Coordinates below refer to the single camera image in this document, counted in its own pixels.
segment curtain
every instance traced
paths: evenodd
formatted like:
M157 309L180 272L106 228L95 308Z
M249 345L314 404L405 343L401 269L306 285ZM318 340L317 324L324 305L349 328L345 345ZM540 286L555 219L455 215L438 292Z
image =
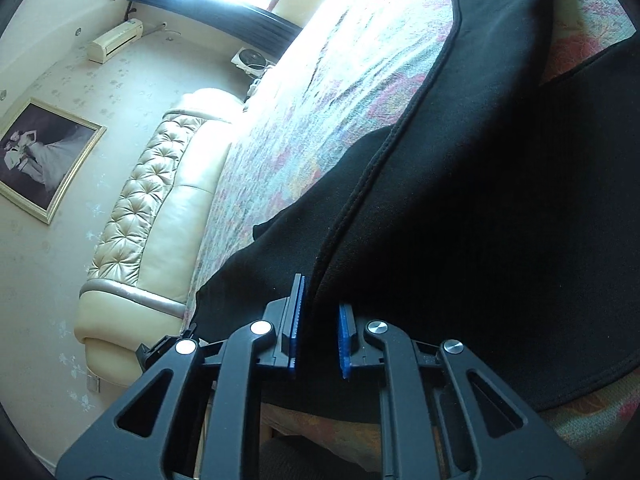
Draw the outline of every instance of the curtain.
M302 28L267 10L223 0L130 0L215 27L279 58Z

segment black plastic bracket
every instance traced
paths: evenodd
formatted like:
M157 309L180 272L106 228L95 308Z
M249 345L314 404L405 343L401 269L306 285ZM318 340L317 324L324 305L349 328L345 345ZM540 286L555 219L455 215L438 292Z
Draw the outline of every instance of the black plastic bracket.
M584 480L571 448L458 341L414 341L340 307L345 375L380 377L383 478Z
M290 378L305 280L267 306L264 319L200 345L195 325L136 355L145 373L62 456L58 480L186 480L193 477L212 391L201 480L258 475L260 380Z

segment framed picture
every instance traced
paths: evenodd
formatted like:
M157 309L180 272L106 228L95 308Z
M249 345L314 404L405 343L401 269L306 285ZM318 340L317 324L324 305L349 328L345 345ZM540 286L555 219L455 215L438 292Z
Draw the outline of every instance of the framed picture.
M46 224L106 127L31 98L0 130L0 193Z

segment air conditioner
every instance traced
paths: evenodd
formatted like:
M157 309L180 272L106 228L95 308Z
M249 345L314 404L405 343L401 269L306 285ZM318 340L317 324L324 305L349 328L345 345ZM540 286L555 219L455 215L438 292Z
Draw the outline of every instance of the air conditioner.
M264 56L250 48L241 48L233 56L231 63L244 70L248 75L262 76L269 65L275 65L273 61L264 59Z
M106 63L113 56L123 50L128 44L142 38L144 25L140 20L133 18L92 41L87 47L89 60L98 63Z

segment black cloth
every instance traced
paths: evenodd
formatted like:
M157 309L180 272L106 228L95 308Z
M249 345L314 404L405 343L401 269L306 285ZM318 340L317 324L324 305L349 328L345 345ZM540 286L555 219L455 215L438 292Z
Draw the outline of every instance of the black cloth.
M302 436L279 436L260 446L260 480L378 480Z
M226 0L129 0L175 12L222 30L280 58L302 28L268 10Z
M465 342L533 408L640 363L636 37L539 88L553 0L452 0L446 44L394 126L354 143L198 292L226 338L310 276L298 380L263 398L371 422L340 379L340 301L415 339Z

